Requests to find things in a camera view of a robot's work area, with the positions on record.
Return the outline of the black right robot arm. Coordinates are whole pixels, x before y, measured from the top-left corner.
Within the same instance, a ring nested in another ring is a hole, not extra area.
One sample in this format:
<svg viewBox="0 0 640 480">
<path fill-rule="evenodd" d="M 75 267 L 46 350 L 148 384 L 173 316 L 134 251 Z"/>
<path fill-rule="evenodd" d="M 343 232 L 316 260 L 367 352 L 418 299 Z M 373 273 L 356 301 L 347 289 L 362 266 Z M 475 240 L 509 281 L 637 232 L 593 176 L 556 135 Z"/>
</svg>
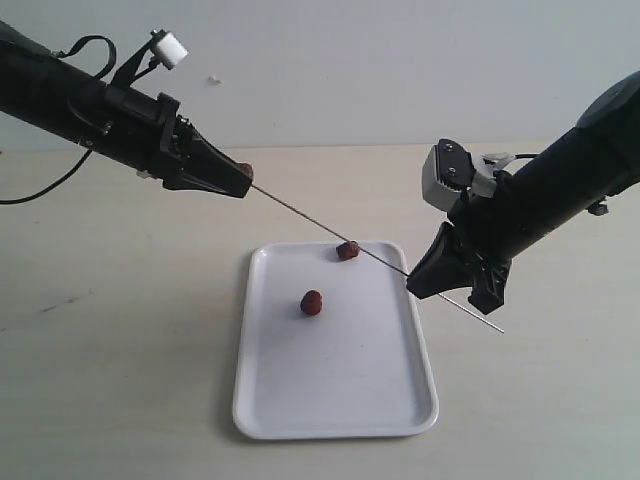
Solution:
<svg viewBox="0 0 640 480">
<path fill-rule="evenodd" d="M 504 303 L 513 259 L 582 211 L 639 181 L 639 75 L 601 94 L 575 126 L 515 173 L 508 153 L 473 155 L 439 140 L 422 167 L 423 200 L 447 219 L 406 280 L 419 299 L 468 287 L 489 314 Z"/>
</svg>

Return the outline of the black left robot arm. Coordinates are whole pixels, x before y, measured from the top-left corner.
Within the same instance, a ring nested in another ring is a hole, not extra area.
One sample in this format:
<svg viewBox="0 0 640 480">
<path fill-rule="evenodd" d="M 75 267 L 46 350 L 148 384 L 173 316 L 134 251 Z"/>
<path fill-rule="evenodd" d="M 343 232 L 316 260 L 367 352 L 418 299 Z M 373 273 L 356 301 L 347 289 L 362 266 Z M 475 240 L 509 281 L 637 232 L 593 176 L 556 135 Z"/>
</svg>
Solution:
<svg viewBox="0 0 640 480">
<path fill-rule="evenodd" d="M 152 98 L 133 87 L 145 74 L 139 68 L 144 59 L 149 69 L 173 69 L 186 58 L 174 34 L 153 31 L 123 65 L 109 42 L 106 65 L 90 75 L 65 60 L 92 39 L 82 37 L 69 51 L 55 52 L 3 23 L 2 112 L 158 179 L 167 190 L 245 197 L 252 176 L 179 114 L 178 100 Z"/>
</svg>

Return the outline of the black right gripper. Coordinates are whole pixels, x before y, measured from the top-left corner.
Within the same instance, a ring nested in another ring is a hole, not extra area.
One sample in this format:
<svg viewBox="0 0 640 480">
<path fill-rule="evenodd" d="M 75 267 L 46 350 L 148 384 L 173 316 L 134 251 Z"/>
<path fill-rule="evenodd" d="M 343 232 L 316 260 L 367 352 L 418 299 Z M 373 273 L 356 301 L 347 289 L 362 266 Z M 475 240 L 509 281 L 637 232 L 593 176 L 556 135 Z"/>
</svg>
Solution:
<svg viewBox="0 0 640 480">
<path fill-rule="evenodd" d="M 471 287 L 469 303 L 488 315 L 504 305 L 512 259 L 570 220 L 587 203 L 583 155 L 548 150 L 513 175 L 502 173 L 491 198 L 459 200 L 406 280 L 418 299 Z"/>
</svg>

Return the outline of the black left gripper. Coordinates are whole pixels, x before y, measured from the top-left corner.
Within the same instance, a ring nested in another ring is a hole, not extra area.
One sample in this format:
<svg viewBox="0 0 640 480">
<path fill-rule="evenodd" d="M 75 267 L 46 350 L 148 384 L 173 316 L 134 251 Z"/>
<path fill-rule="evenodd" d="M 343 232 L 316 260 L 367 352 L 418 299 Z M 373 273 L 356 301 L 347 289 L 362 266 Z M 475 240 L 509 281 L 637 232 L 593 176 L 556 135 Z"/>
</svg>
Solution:
<svg viewBox="0 0 640 480">
<path fill-rule="evenodd" d="M 162 182 L 170 191 L 203 191 L 244 198 L 253 179 L 209 143 L 180 103 L 108 85 L 89 90 L 89 149 Z"/>
</svg>

